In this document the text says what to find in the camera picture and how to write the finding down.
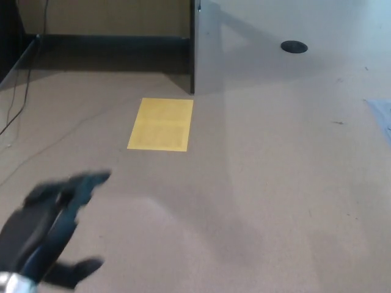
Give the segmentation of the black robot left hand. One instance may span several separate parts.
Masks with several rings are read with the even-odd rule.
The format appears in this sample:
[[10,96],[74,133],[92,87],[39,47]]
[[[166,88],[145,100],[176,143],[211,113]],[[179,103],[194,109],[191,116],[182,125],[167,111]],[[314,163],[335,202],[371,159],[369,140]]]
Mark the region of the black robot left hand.
[[59,261],[78,225],[77,215],[111,171],[84,172],[36,185],[1,229],[1,292],[37,292],[40,283],[74,290],[104,263],[91,257]]

